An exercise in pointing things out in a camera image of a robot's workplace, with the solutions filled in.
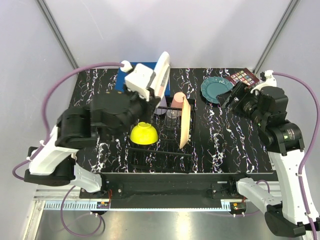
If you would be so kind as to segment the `teal scalloped plate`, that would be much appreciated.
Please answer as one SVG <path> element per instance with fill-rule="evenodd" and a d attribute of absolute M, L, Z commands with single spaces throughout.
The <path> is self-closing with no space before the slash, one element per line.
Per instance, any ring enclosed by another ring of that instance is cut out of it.
<path fill-rule="evenodd" d="M 208 77 L 205 79 L 201 86 L 200 90 L 203 97 L 210 103 L 218 104 L 217 99 L 218 95 L 225 94 L 230 91 L 234 85 L 227 79 L 223 77 Z"/>

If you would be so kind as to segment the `peach floral plate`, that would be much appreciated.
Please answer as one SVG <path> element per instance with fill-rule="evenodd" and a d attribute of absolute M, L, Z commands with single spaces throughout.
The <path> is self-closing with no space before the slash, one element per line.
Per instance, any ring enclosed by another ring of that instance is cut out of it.
<path fill-rule="evenodd" d="M 179 143 L 180 149 L 182 149 L 189 141 L 190 120 L 191 120 L 191 105 L 189 104 L 187 98 L 183 97 L 181 121 L 180 121 L 180 143 Z"/>

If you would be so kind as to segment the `white watermelon pattern plate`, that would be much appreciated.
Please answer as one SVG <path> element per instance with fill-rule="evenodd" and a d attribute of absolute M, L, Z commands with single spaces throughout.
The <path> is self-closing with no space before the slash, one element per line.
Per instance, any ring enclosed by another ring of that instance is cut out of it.
<path fill-rule="evenodd" d="M 155 97 L 160 97 L 161 99 L 164 97 L 169 81 L 170 69 L 170 55 L 164 51 L 154 67 L 154 78 L 150 85 Z"/>

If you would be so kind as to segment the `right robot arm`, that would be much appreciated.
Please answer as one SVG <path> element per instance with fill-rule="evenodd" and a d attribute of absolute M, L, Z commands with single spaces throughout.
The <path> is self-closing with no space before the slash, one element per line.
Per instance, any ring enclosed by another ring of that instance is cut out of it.
<path fill-rule="evenodd" d="M 306 172 L 299 166 L 306 157 L 300 128 L 286 119 L 288 97 L 283 89 L 259 84 L 251 87 L 238 82 L 232 90 L 217 96 L 219 105 L 233 114 L 251 120 L 273 162 L 280 186 L 280 197 L 264 190 L 246 173 L 230 177 L 227 185 L 232 198 L 245 197 L 264 215 L 269 230 L 278 237 L 314 240 L 320 231 L 320 215 L 311 205 L 306 188 L 301 192 L 299 180 Z"/>

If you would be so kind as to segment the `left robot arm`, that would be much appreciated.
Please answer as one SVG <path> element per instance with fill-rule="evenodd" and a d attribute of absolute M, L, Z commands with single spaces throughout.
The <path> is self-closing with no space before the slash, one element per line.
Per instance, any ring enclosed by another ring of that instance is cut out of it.
<path fill-rule="evenodd" d="M 137 92 L 111 90 L 94 95 L 85 106 L 68 108 L 49 137 L 30 156 L 23 180 L 51 187 L 71 184 L 103 198 L 108 193 L 106 177 L 85 170 L 72 155 L 95 146 L 98 139 L 108 142 L 118 138 L 138 121 L 150 123 L 160 101 L 159 96 L 146 100 Z"/>

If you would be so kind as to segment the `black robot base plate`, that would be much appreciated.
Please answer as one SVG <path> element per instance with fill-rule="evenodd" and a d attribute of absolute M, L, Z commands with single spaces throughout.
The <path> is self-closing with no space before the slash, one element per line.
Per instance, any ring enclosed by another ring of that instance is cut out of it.
<path fill-rule="evenodd" d="M 110 194 L 80 190 L 81 199 L 105 200 L 112 209 L 209 209 L 221 200 L 242 201 L 230 180 L 244 173 L 105 173 Z"/>

